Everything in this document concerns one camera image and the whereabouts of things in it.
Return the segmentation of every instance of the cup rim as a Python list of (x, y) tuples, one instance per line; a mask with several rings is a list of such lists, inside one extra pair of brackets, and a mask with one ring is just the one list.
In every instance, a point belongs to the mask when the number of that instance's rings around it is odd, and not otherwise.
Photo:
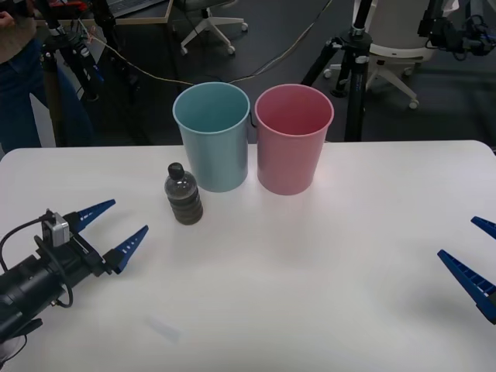
[[(199, 132), (198, 130), (194, 130), (194, 129), (188, 128), (187, 126), (185, 126), (184, 124), (182, 124), (181, 121), (179, 121), (179, 119), (176, 116), (176, 104), (179, 101), (179, 98), (181, 98), (181, 96), (183, 94), (185, 94), (187, 91), (190, 91), (191, 89), (195, 89), (195, 88), (201, 87), (202, 85), (228, 85), (231, 88), (235, 88), (238, 91), (240, 91), (243, 94), (244, 98), (246, 99), (246, 103), (248, 104), (247, 109), (246, 109), (246, 114), (244, 115), (244, 117), (239, 122), (237, 122), (235, 125), (230, 126), (227, 129), (219, 130), (217, 132)], [(243, 91), (243, 89), (238, 88), (235, 85), (230, 84), (230, 83), (222, 83), (221, 81), (209, 81), (209, 82), (206, 82), (206, 83), (195, 84), (192, 87), (190, 87), (190, 88), (186, 89), (185, 91), (183, 91), (180, 95), (178, 95), (178, 97), (174, 101), (174, 104), (172, 105), (172, 116), (174, 117), (174, 120), (176, 121), (176, 123), (181, 128), (186, 129), (188, 132), (196, 133), (196, 134), (201, 134), (203, 136), (214, 136), (216, 134), (221, 134), (221, 133), (224, 133), (224, 132), (228, 132), (228, 131), (236, 128), (237, 126), (240, 126), (241, 124), (243, 124), (245, 122), (246, 118), (248, 117), (248, 115), (250, 114), (250, 110), (251, 110), (251, 107), (250, 106), (251, 106), (250, 105), (250, 99), (248, 98), (248, 95), (246, 95), (246, 93)]]
[[(273, 91), (274, 89), (277, 89), (277, 88), (280, 88), (280, 87), (294, 87), (294, 86), (298, 86), (300, 88), (305, 88), (305, 89), (310, 89), (310, 90), (318, 93), (319, 95), (321, 95), (329, 103), (329, 107), (331, 108), (331, 117), (330, 117), (328, 123), (325, 124), (321, 129), (316, 130), (315, 132), (312, 132), (312, 133), (307, 133), (307, 134), (287, 134), (287, 133), (282, 133), (282, 132), (279, 132), (279, 131), (277, 131), (275, 129), (270, 128), (259, 117), (259, 115), (258, 115), (258, 104), (259, 104), (260, 100), (262, 99), (262, 97), (265, 96), (266, 93), (268, 93), (269, 91)], [(319, 90), (317, 90), (315, 88), (309, 87), (308, 85), (303, 85), (303, 84), (280, 84), (280, 85), (276, 85), (276, 86), (274, 86), (272, 88), (267, 89), (264, 93), (262, 93), (260, 95), (260, 97), (255, 102), (255, 116), (257, 117), (257, 121), (259, 122), (259, 124), (261, 124), (265, 129), (271, 131), (272, 133), (276, 133), (278, 135), (286, 136), (286, 137), (291, 137), (291, 138), (304, 138), (304, 137), (314, 136), (316, 133), (320, 133), (321, 131), (327, 130), (329, 128), (329, 126), (331, 125), (332, 121), (334, 120), (334, 105), (332, 104), (331, 100), (328, 99), (326, 97), (326, 95), (324, 95), (321, 91), (319, 91)]]

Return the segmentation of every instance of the plastic bottle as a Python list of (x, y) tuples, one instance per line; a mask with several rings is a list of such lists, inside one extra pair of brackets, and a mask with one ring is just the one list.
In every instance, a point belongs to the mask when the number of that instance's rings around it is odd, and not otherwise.
[(193, 174), (184, 171), (179, 163), (169, 165), (165, 193), (176, 220), (183, 225), (193, 225), (203, 216), (203, 206)]

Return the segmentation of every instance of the pink cup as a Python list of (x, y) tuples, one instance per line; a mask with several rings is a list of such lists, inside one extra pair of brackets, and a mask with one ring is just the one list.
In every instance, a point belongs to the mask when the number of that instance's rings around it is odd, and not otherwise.
[(278, 85), (257, 99), (255, 115), (260, 183), (279, 195), (306, 190), (334, 118), (331, 101), (305, 85)]

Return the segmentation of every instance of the chair base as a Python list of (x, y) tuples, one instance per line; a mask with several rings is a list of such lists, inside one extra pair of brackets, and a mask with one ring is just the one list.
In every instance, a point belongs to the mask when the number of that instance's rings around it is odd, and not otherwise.
[[(417, 66), (419, 63), (415, 62), (413, 60), (405, 60), (405, 64), (415, 64)], [(367, 79), (367, 85), (366, 89), (369, 90), (370, 86), (374, 82), (375, 79), (378, 77), (382, 77), (389, 83), (393, 84), (396, 88), (398, 88), (400, 91), (405, 93), (410, 99), (410, 103), (408, 107), (410, 109), (417, 109), (419, 107), (419, 101), (417, 100), (417, 94), (410, 89), (398, 76), (396, 76), (395, 73), (393, 73), (391, 70), (389, 70), (385, 65), (380, 65), (380, 64), (370, 64), (370, 70), (369, 70), (369, 78)], [(414, 71), (414, 67), (407, 67), (404, 71), (404, 76), (410, 76), (412, 75)], [(329, 79), (332, 75), (333, 71), (339, 71), (341, 70), (341, 65), (340, 64), (331, 64), (329, 65), (328, 68), (324, 70), (324, 77)]]
[(226, 46), (227, 52), (229, 54), (234, 54), (235, 49), (231, 44), (231, 40), (227, 38), (226, 35), (222, 33), (222, 31), (217, 27), (221, 25), (232, 25), (232, 24), (241, 24), (241, 30), (247, 31), (248, 25), (245, 23), (243, 18), (226, 18), (226, 17), (212, 17), (210, 13), (210, 9), (207, 9), (208, 18), (204, 18), (194, 30), (192, 30), (189, 35), (181, 42), (181, 53), (183, 55), (188, 53), (186, 46), (190, 43), (200, 32), (202, 31), (211, 31), (214, 35), (216, 35)]

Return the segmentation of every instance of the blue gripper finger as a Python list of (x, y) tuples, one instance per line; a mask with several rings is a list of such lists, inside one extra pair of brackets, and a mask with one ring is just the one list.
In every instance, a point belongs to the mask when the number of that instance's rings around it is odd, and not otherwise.
[(76, 225), (77, 232), (80, 233), (81, 231), (83, 231), (86, 226), (95, 221), (99, 215), (112, 207), (114, 204), (115, 199), (111, 199), (76, 212), (79, 216), (79, 222)]
[(141, 241), (143, 240), (147, 232), (148, 232), (148, 226), (144, 226), (136, 234), (129, 237), (127, 240), (120, 243), (116, 248), (114, 248), (115, 250), (124, 253), (124, 257), (117, 265), (120, 271), (124, 270), (124, 267), (126, 267), (129, 258), (131, 258), (133, 253), (136, 251), (136, 248), (138, 248), (138, 246), (140, 245)]
[(472, 297), (480, 312), (489, 322), (496, 324), (496, 304), (493, 302), (496, 287), (445, 250), (440, 250), (437, 255), (469, 296)]
[(473, 217), (470, 221), (496, 239), (496, 224), (481, 217)]

